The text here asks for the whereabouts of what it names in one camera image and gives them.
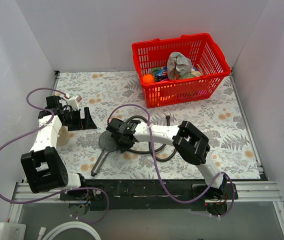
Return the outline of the blue snack packet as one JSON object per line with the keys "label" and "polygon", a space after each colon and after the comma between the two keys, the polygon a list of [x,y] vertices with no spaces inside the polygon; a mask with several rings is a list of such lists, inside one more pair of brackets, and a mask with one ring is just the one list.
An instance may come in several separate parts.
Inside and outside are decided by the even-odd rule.
{"label": "blue snack packet", "polygon": [[167,78],[168,77],[167,68],[156,68],[153,71],[153,75],[157,78]]}

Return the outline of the white box with grey button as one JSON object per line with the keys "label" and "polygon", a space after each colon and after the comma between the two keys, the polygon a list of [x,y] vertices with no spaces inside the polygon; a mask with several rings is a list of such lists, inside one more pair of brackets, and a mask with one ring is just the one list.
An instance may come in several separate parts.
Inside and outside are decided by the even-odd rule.
{"label": "white box with grey button", "polygon": [[25,224],[0,222],[0,240],[23,240],[25,232]]}

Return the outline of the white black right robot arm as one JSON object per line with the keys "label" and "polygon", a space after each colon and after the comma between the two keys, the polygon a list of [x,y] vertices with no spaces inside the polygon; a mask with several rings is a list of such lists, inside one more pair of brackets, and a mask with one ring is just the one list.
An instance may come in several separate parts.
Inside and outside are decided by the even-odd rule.
{"label": "white black right robot arm", "polygon": [[189,121],[163,126],[148,125],[139,120],[126,123],[113,118],[106,130],[122,151],[127,151],[135,143],[144,142],[173,146],[184,161],[197,167],[212,198],[219,199],[227,192],[227,179],[212,159],[208,137]]}

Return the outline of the aluminium rail frame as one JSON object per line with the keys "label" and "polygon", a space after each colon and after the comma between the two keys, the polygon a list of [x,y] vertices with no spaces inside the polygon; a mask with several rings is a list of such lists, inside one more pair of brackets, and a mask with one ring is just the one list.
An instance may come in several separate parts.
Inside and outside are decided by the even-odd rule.
{"label": "aluminium rail frame", "polygon": [[33,194],[16,185],[8,220],[27,226],[35,239],[39,227],[52,229],[75,215],[95,222],[104,240],[284,240],[284,203],[275,181],[236,180],[220,200],[179,204],[157,180],[89,180],[106,192],[78,199],[72,194]]}

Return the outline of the grey shower head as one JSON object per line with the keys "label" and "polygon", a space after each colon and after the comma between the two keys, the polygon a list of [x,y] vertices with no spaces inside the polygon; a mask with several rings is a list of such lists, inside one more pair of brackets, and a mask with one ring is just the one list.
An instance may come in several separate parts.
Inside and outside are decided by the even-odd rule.
{"label": "grey shower head", "polygon": [[100,172],[100,169],[102,168],[107,156],[110,153],[113,153],[119,149],[117,143],[112,138],[112,133],[108,130],[104,131],[100,135],[98,140],[98,146],[101,149],[101,153],[91,170],[92,177],[95,177]]}

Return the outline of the green round item in basket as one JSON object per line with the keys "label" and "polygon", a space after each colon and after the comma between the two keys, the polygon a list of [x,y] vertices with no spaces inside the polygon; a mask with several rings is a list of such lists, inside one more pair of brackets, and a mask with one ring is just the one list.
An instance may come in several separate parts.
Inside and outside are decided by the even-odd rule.
{"label": "green round item in basket", "polygon": [[194,77],[195,77],[195,75],[193,75],[192,73],[185,73],[179,79],[185,80],[185,79],[191,79],[191,78],[194,78]]}

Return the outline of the beige tape roll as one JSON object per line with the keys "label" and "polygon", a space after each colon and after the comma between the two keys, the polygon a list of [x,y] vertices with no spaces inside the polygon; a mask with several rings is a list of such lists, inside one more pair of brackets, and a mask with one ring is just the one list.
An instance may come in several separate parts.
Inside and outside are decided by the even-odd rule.
{"label": "beige tape roll", "polygon": [[70,141],[70,134],[66,128],[61,128],[58,133],[57,143],[58,147],[65,146]]}

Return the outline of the orange fruit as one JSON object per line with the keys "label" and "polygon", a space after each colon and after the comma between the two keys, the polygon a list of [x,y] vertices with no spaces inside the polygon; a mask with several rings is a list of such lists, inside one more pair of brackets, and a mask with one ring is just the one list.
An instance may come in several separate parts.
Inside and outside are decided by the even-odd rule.
{"label": "orange fruit", "polygon": [[144,74],[142,76],[142,81],[144,84],[153,84],[155,83],[155,77],[150,73]]}

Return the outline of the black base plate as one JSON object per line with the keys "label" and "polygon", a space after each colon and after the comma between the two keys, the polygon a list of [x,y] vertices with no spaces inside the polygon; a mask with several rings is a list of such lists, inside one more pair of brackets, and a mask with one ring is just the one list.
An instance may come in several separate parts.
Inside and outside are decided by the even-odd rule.
{"label": "black base plate", "polygon": [[[109,197],[110,210],[172,210],[189,209],[192,211],[205,211],[206,202],[219,202],[218,208],[226,211],[225,205],[232,197],[238,199],[235,184],[227,183],[225,193],[215,196],[208,191],[205,195],[193,203],[177,203],[163,190],[157,179],[87,179],[86,186],[99,188],[105,191]],[[163,181],[169,192],[181,201],[192,200],[205,189],[204,180],[176,180],[165,179]]]}

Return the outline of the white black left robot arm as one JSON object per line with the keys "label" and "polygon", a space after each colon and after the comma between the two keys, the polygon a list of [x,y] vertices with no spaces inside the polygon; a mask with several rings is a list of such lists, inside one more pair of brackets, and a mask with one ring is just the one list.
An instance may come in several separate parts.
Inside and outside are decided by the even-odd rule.
{"label": "white black left robot arm", "polygon": [[53,189],[69,190],[77,200],[88,196],[88,187],[84,184],[84,177],[79,173],[69,173],[57,152],[58,140],[62,137],[61,129],[68,131],[94,130],[97,128],[88,107],[85,107],[84,117],[81,117],[79,103],[80,95],[61,103],[60,96],[48,96],[46,108],[38,115],[41,128],[37,132],[35,142],[28,153],[21,158],[27,182],[35,194],[48,192]]}

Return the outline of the white round item in basket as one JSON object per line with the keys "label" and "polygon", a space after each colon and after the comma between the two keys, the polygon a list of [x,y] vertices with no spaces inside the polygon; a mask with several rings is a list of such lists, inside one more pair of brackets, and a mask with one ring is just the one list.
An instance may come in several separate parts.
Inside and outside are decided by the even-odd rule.
{"label": "white round item in basket", "polygon": [[202,73],[199,72],[199,71],[192,71],[191,74],[192,74],[193,76],[195,76],[195,77],[200,77],[200,76],[202,76]]}

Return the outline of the floral table mat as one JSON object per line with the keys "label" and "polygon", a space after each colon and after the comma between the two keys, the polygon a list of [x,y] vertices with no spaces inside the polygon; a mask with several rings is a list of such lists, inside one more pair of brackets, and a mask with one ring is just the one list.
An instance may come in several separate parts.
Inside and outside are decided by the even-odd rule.
{"label": "floral table mat", "polygon": [[[101,149],[98,140],[109,116],[126,120],[132,116],[149,118],[152,124],[171,125],[189,121],[209,139],[215,165],[234,180],[258,180],[259,159],[248,133],[233,81],[226,77],[212,96],[205,100],[147,108],[143,89],[134,71],[62,72],[57,78],[59,93],[80,95],[81,107],[89,107],[97,128],[72,131],[67,143],[57,147],[66,169],[91,177]],[[130,152],[113,152],[107,156],[97,179],[201,179],[199,170],[185,162],[167,145],[157,153],[154,163],[146,154],[148,144],[136,143]]]}

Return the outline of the red plastic basket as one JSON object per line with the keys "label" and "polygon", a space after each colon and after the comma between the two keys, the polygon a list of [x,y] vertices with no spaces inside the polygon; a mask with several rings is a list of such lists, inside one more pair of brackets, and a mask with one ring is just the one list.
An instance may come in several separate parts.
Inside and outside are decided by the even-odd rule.
{"label": "red plastic basket", "polygon": [[231,69],[208,33],[132,44],[148,108],[210,98]]}

